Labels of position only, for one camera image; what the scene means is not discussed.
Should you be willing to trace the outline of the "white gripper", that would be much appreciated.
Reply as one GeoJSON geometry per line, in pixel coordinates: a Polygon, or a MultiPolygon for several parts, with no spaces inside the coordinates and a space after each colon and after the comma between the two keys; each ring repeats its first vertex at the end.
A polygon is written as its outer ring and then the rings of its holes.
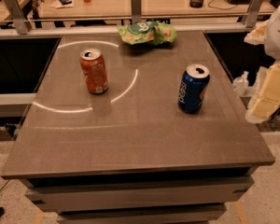
{"type": "MultiPolygon", "coordinates": [[[[280,6],[268,21],[264,21],[248,33],[244,42],[263,45],[265,53],[280,60],[280,6]]],[[[269,68],[261,67],[253,86],[245,119],[250,123],[262,123],[280,107],[280,61],[269,68]]]]}

